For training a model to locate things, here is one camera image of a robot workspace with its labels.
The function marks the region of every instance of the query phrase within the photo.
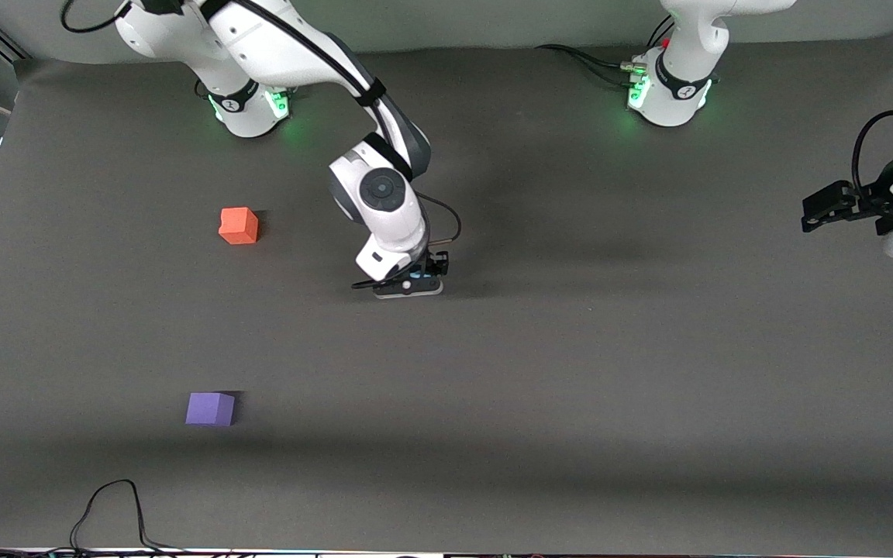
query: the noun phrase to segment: purple cube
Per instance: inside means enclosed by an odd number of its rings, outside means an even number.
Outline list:
[[[192,393],[188,397],[185,424],[229,426],[233,424],[233,396],[226,393]]]

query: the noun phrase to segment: red-orange block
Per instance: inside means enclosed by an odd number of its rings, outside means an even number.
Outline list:
[[[223,209],[221,220],[219,236],[222,236],[227,243],[257,243],[257,229],[260,223],[250,208]]]

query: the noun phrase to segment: green glowing indicator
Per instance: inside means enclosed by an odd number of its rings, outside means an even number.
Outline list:
[[[264,91],[264,98],[271,106],[275,117],[279,120],[288,117],[288,93],[276,91]]]
[[[212,95],[209,96],[209,104],[212,105],[212,110],[215,111],[215,119],[222,122],[222,114],[219,113],[219,105],[216,105],[214,100],[212,100]]]
[[[702,93],[702,100],[699,100],[698,102],[699,109],[701,109],[702,106],[705,106],[705,103],[708,102],[710,88],[712,88],[712,79],[709,79],[708,84],[705,84],[705,93]]]
[[[629,93],[629,105],[634,109],[641,109],[643,107],[643,102],[646,101],[648,92],[650,92],[650,77],[649,75],[644,75],[638,84],[632,86]]]

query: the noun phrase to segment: cube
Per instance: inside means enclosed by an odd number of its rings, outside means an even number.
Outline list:
[[[227,243],[257,243],[260,223],[250,208],[224,208],[220,220],[219,236],[222,236]]]
[[[226,393],[192,393],[184,423],[192,426],[233,424],[233,396]]]

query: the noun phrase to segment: gray table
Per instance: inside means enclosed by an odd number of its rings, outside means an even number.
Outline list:
[[[241,141],[187,68],[21,67],[1,545],[131,477],[178,545],[893,556],[893,261],[872,222],[798,225],[893,109],[893,36],[735,46],[676,130],[558,53],[366,61],[465,218],[442,297],[348,290],[365,231],[326,165],[370,125],[334,86]],[[866,176],[891,158],[893,122]],[[261,243],[217,237],[227,205]],[[201,390],[243,391],[238,423],[185,427]],[[85,543],[134,533],[113,494]]]

